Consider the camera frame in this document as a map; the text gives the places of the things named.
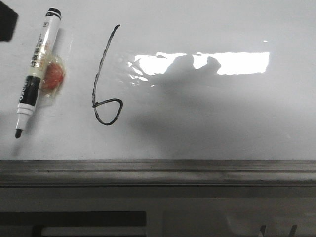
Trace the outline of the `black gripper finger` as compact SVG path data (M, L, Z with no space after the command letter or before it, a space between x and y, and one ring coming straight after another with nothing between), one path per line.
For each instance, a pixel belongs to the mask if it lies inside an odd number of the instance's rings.
M0 3L0 41L10 42L18 21L18 14L5 3Z

